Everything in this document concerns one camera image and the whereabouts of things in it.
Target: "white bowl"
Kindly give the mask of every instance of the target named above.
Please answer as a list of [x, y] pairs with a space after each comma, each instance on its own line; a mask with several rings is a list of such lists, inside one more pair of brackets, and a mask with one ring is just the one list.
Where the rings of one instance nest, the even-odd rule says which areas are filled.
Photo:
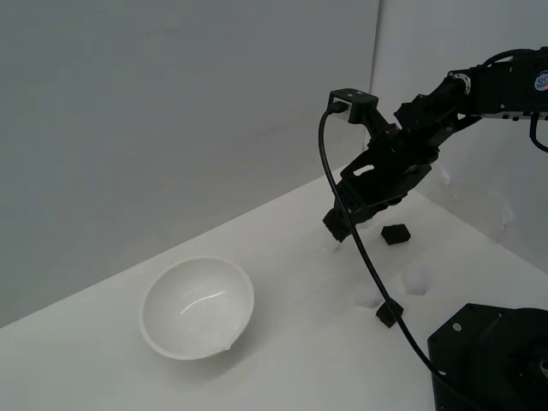
[[187, 259], [146, 292], [140, 331], [160, 354], [197, 360], [229, 349], [253, 304], [253, 286], [241, 267], [216, 257]]

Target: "white tabletop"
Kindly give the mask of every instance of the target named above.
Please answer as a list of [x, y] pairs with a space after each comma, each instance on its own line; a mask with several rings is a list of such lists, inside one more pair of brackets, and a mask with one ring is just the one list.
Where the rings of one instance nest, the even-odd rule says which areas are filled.
[[[312, 182], [3, 327], [0, 408], [433, 410], [430, 375], [401, 332], [354, 303], [372, 286], [354, 244], [325, 247], [331, 205], [325, 180]], [[392, 223], [408, 226], [409, 243], [384, 243]], [[467, 302], [548, 308], [546, 274], [419, 194], [360, 232], [423, 349]], [[141, 337], [138, 307], [159, 272], [194, 254], [240, 264], [255, 310], [230, 351], [168, 360]], [[428, 273], [426, 295], [404, 293], [409, 266]]]

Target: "label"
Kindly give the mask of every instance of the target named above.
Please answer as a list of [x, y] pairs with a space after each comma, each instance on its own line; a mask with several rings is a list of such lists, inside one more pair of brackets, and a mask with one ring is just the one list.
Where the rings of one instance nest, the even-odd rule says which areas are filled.
[[548, 90], [548, 70], [540, 73], [534, 81], [534, 88], [543, 92]]

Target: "robotic arm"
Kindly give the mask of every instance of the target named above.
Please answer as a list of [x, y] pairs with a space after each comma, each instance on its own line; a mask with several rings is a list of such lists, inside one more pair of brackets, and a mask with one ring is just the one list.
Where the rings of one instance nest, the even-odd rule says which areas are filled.
[[[482, 118], [529, 119], [531, 140], [548, 152], [536, 138], [538, 120], [548, 119], [546, 91], [548, 48], [543, 47], [505, 51], [480, 66], [450, 71], [433, 92], [402, 104], [395, 113], [401, 128], [377, 111], [377, 97], [350, 88], [331, 92], [330, 106], [342, 102], [348, 122], [364, 125], [371, 135], [367, 150], [342, 171], [337, 184], [353, 223], [402, 201], [432, 169], [439, 146]], [[337, 203], [324, 224], [338, 241], [350, 234]]]

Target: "gray wall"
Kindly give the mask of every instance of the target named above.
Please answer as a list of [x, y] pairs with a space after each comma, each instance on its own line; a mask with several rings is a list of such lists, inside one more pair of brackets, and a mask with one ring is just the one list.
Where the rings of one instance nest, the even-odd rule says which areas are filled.
[[[431, 92], [450, 70], [500, 51], [548, 45], [545, 6], [542, 0], [384, 0], [372, 78], [379, 108], [391, 114]], [[548, 155], [533, 146], [528, 126], [482, 120], [453, 135], [419, 190], [548, 271]], [[546, 142], [547, 135], [541, 123], [539, 138]], [[510, 215], [514, 221], [502, 230]]]
[[[0, 326], [319, 176], [317, 121], [368, 88], [377, 12], [2, 1]], [[360, 149], [329, 135], [334, 165]]]

